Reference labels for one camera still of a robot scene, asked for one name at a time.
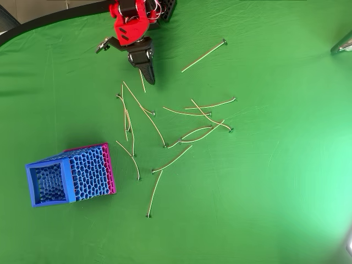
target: honeycomb pattern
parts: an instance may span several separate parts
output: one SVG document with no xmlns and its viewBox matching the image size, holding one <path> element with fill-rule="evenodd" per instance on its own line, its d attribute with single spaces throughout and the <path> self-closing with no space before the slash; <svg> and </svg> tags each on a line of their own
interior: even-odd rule
<svg viewBox="0 0 352 264">
<path fill-rule="evenodd" d="M 40 203 L 66 200 L 60 163 L 35 169 L 40 192 Z"/>
<path fill-rule="evenodd" d="M 84 150 L 67 151 L 71 153 L 70 164 L 76 201 L 110 193 L 105 166 L 106 155 L 104 157 L 102 147 L 95 146 Z"/>
<path fill-rule="evenodd" d="M 109 159 L 109 151 L 108 151 L 107 145 L 103 145 L 102 150 L 103 150 L 103 159 L 104 159 L 104 166 L 105 166 L 105 170 L 106 170 L 106 176 L 108 179 L 109 191 L 110 191 L 110 193 L 116 193 L 116 189 L 114 186 L 114 180 L 112 177 L 111 163 L 108 160 Z"/>
<path fill-rule="evenodd" d="M 40 160 L 40 162 L 53 161 L 53 160 L 57 160 L 60 158 L 72 158 L 73 156 L 80 155 L 80 154 L 87 152 L 87 151 L 90 151 L 90 150 L 95 151 L 95 149 L 98 149 L 98 148 L 101 148 L 101 146 L 83 147 L 83 148 L 78 148 L 76 150 L 68 150 L 68 151 L 64 151 L 58 155 L 55 155 L 53 157 L 42 159 L 42 160 Z"/>
</svg>

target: blue basket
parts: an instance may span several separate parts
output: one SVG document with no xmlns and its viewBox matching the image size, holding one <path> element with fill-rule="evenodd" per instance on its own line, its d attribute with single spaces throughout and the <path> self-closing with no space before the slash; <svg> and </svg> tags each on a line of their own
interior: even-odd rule
<svg viewBox="0 0 352 264">
<path fill-rule="evenodd" d="M 32 206 L 64 204 L 113 193 L 104 146 L 68 150 L 27 164 Z"/>
</svg>

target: blue box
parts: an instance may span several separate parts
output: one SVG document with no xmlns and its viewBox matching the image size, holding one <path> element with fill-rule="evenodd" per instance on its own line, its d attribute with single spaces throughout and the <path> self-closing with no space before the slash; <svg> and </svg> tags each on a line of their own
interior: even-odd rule
<svg viewBox="0 0 352 264">
<path fill-rule="evenodd" d="M 32 207 L 116 193 L 107 143 L 26 164 Z"/>
</svg>

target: green screen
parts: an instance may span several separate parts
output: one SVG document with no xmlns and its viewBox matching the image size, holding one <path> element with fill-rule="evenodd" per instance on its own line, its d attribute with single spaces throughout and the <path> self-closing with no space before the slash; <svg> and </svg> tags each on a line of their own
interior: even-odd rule
<svg viewBox="0 0 352 264">
<path fill-rule="evenodd" d="M 352 26 L 350 0 L 178 1 L 148 34 L 156 84 L 143 92 L 126 52 L 95 54 L 115 35 L 108 13 L 32 30 L 0 47 L 1 263 L 350 263 L 352 57 L 329 49 Z M 186 72 L 181 69 L 225 38 Z M 125 81 L 169 144 L 212 110 L 218 128 L 162 148 L 125 90 L 136 161 L 125 141 Z M 115 195 L 32 208 L 24 166 L 64 149 L 108 142 Z"/>
</svg>

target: green backdrop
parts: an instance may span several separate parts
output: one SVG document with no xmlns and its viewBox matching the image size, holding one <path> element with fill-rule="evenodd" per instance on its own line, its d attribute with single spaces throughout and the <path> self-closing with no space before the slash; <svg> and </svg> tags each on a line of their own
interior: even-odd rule
<svg viewBox="0 0 352 264">
<path fill-rule="evenodd" d="M 127 54 L 96 45 L 114 35 L 108 13 L 25 33 L 0 48 L 1 263 L 351 263 L 352 57 L 330 48 L 352 27 L 350 0 L 179 1 L 150 36 L 156 85 L 143 93 Z M 225 38 L 185 73 L 181 68 Z M 123 142 L 126 81 L 172 143 L 218 128 L 156 175 L 185 146 L 163 149 L 125 92 L 136 136 L 136 181 Z M 107 141 L 117 194 L 32 208 L 24 165 Z"/>
</svg>

